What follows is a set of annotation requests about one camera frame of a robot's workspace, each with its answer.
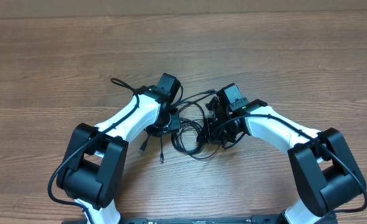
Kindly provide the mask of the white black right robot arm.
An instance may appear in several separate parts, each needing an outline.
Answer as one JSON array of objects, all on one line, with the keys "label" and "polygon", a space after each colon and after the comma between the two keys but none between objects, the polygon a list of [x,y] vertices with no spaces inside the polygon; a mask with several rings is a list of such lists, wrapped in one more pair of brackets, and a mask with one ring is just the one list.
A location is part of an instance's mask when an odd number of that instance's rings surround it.
[{"label": "white black right robot arm", "polygon": [[337,223],[337,214],[367,208],[365,178],[337,129],[307,128],[239,95],[216,96],[206,107],[200,142],[236,144],[247,134],[289,158],[299,200],[278,215],[253,215],[252,223]]}]

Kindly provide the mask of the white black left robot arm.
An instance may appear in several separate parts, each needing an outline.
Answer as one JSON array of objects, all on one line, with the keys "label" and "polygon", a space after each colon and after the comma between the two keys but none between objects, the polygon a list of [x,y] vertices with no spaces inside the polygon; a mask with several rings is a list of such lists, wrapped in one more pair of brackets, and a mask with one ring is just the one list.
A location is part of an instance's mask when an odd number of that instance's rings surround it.
[{"label": "white black left robot arm", "polygon": [[170,112],[180,91],[179,84],[142,86],[132,90],[132,100],[111,118],[95,126],[79,124],[49,180],[49,197],[80,207],[84,223],[121,223],[114,197],[121,185],[129,143],[149,126],[159,132],[171,126]]}]

